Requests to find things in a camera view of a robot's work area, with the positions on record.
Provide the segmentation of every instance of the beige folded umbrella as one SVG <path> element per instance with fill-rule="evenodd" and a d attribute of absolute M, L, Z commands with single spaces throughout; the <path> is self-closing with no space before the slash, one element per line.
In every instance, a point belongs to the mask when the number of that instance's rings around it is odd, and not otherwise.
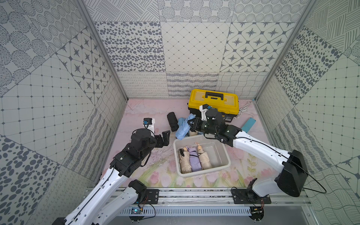
<path fill-rule="evenodd" d="M 198 154 L 199 154 L 199 159 L 200 159 L 200 163 L 201 163 L 201 167 L 203 168 L 203 170 L 207 170 L 207 169 L 211 169 L 211 163 L 209 160 L 209 156 L 207 155 L 207 152 L 205 152 L 201 145 L 197 142 L 195 142 L 195 144 L 198 145 Z"/>
<path fill-rule="evenodd" d="M 180 161 L 180 170 L 182 174 L 187 174 L 191 172 L 190 165 L 190 152 L 188 149 L 184 147 L 183 149 L 179 149 L 179 161 Z"/>

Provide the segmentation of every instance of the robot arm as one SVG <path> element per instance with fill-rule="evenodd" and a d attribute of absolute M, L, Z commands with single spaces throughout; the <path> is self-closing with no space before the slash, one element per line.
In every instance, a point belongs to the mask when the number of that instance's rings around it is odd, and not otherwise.
<path fill-rule="evenodd" d="M 256 201 L 268 194 L 281 191 L 293 197 L 300 195 L 307 178 L 307 168 L 300 152 L 294 150 L 290 153 L 272 147 L 238 127 L 225 124 L 217 109 L 206 105 L 203 108 L 203 118 L 196 117 L 188 121 L 191 129 L 201 131 L 204 135 L 213 134 L 220 142 L 251 153 L 278 172 L 276 176 L 267 180 L 252 180 L 246 189 L 249 199 Z M 113 158 L 110 168 L 91 193 L 66 218 L 57 218 L 53 225 L 106 225 L 125 207 L 134 202 L 144 201 L 146 186 L 134 180 L 121 195 L 105 206 L 111 194 L 138 167 L 144 166 L 141 165 L 141 161 L 150 157 L 153 148 L 169 145 L 170 131 L 163 132 L 163 137 L 155 135 L 153 131 L 146 129 L 147 125 L 151 127 L 154 123 L 147 119 L 144 119 L 145 128 L 133 132 L 131 143 Z"/>
<path fill-rule="evenodd" d="M 189 120 L 193 130 L 205 134 L 213 134 L 221 143 L 242 149 L 263 160 L 274 168 L 278 174 L 267 180 L 254 179 L 248 186 L 248 197 L 259 199 L 268 194 L 285 192 L 298 197 L 307 178 L 307 168 L 303 155 L 294 150 L 288 152 L 270 146 L 248 135 L 245 131 L 233 125 L 227 125 L 222 114 L 208 105 L 200 107 L 202 117 Z"/>

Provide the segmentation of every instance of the black cable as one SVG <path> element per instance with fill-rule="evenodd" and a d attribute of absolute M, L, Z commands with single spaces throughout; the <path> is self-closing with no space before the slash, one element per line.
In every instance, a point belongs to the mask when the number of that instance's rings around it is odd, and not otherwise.
<path fill-rule="evenodd" d="M 145 218 L 145 219 L 142 219 L 142 220 L 146 220 L 146 219 L 154 218 L 154 217 L 156 216 L 156 210 L 155 210 L 154 206 L 153 206 L 152 204 L 150 204 L 150 203 L 148 203 L 148 204 L 149 204 L 149 205 L 151 205 L 151 206 L 153 207 L 154 212 L 155 212 L 155 215 L 153 215 L 153 216 L 151 216 L 151 217 L 148 217 L 148 218 Z"/>
<path fill-rule="evenodd" d="M 205 136 L 205 133 L 204 133 L 204 137 L 205 137 L 206 139 L 213 139 L 213 140 L 216 140 L 216 138 L 207 138 L 207 137 Z"/>
<path fill-rule="evenodd" d="M 140 167 L 146 166 L 146 163 L 148 163 L 148 160 L 149 160 L 150 156 L 151 156 L 151 151 L 150 151 L 150 153 L 149 153 L 149 155 L 148 155 L 148 158 L 147 158 L 146 161 L 145 161 L 145 164 L 144 164 L 144 165 L 141 165 L 141 164 L 140 164 Z"/>
<path fill-rule="evenodd" d="M 136 130 L 134 130 L 133 132 L 132 132 L 132 134 L 134 134 L 134 132 L 135 131 L 137 131 L 137 130 L 141 130 L 141 129 L 146 129 L 146 128 L 139 128 L 139 129 L 136 129 Z"/>
<path fill-rule="evenodd" d="M 112 173 L 114 172 L 115 167 L 113 168 L 113 170 L 110 173 L 110 176 L 106 179 L 106 181 L 100 186 L 100 188 L 95 192 L 95 194 L 85 203 L 85 205 L 80 209 L 80 211 L 76 214 L 76 216 L 74 217 L 74 219 L 69 223 L 69 225 L 76 219 L 76 217 L 81 213 L 81 211 L 84 209 L 84 207 L 91 201 L 91 199 L 93 199 L 93 197 L 97 194 L 97 192 L 101 189 L 102 186 L 104 186 L 104 184 L 109 180 L 109 178 L 111 177 Z"/>
<path fill-rule="evenodd" d="M 292 161 L 291 159 L 289 159 L 288 157 L 284 156 L 283 154 L 281 154 L 280 152 L 276 151 L 275 149 L 273 149 L 272 147 L 268 146 L 267 144 L 264 144 L 262 142 L 259 142 L 259 141 L 256 141 L 256 140 L 252 140 L 250 138 L 246 138 L 246 137 L 238 137 L 238 138 L 245 138 L 245 139 L 248 139 L 250 141 L 254 141 L 254 142 L 257 142 L 257 143 L 260 143 L 260 144 L 263 144 L 267 147 L 269 147 L 270 149 L 272 149 L 273 151 L 275 151 L 276 153 L 278 153 L 279 155 L 281 155 L 282 157 L 286 158 L 287 160 L 290 160 L 290 162 L 292 162 L 293 164 L 295 164 L 297 167 L 299 167 L 302 171 L 304 171 L 309 177 L 311 177 L 313 180 L 316 181 L 316 183 L 318 183 L 320 185 L 320 187 L 322 187 L 324 189 L 325 192 L 320 192 L 320 191 L 317 191 L 317 190 L 314 190 L 314 189 L 309 189 L 309 188 L 303 188 L 303 189 L 306 189 L 306 190 L 311 190 L 311 191 L 314 191 L 314 192 L 318 192 L 318 193 L 322 193 L 322 194 L 326 194 L 327 191 L 326 189 L 324 188 L 324 186 L 321 185 L 321 183 L 319 183 L 313 176 L 311 176 L 306 170 L 304 170 L 301 166 L 299 166 L 298 164 L 296 164 L 294 161 Z"/>

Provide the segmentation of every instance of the folded umbrella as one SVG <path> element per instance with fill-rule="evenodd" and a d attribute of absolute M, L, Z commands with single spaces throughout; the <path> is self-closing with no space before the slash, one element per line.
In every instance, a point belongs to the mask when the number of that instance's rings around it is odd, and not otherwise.
<path fill-rule="evenodd" d="M 207 169 L 211 169 L 211 163 L 210 163 L 210 159 L 209 156 L 207 155 L 207 152 L 205 152 L 203 150 L 203 148 L 201 147 L 201 145 L 197 142 L 195 142 L 195 144 L 198 145 L 198 154 L 199 154 L 199 160 L 201 163 L 201 167 L 203 168 L 203 170 L 207 170 Z"/>
<path fill-rule="evenodd" d="M 187 146 L 190 153 L 191 171 L 196 172 L 201 170 L 201 163 L 195 147 Z"/>
<path fill-rule="evenodd" d="M 180 170 L 182 174 L 187 174 L 191 172 L 190 165 L 190 153 L 188 149 L 185 147 L 183 149 L 179 149 L 179 161 L 180 161 Z"/>

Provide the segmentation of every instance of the floor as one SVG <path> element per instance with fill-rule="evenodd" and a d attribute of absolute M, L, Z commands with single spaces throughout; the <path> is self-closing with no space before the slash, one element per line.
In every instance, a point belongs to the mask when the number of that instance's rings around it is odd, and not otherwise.
<path fill-rule="evenodd" d="M 249 100 L 240 100 L 242 107 Z M 166 115 L 175 112 L 177 118 L 189 115 L 188 100 L 185 99 L 130 99 L 121 120 L 104 172 L 109 168 L 112 158 L 130 142 L 133 130 L 143 127 L 143 118 L 155 119 L 155 134 L 170 130 Z M 264 128 L 251 103 L 248 109 L 254 115 L 256 123 L 249 131 L 253 137 L 269 143 Z M 230 124 L 242 127 L 251 117 L 243 114 Z M 175 132 L 171 132 L 169 146 L 155 148 L 146 166 L 138 168 L 123 186 L 134 179 L 143 182 L 147 187 L 246 187 L 253 178 L 264 179 L 273 175 L 274 171 L 266 163 L 241 149 L 226 146 L 231 160 L 227 169 L 199 176 L 182 178 L 177 174 L 173 142 Z"/>

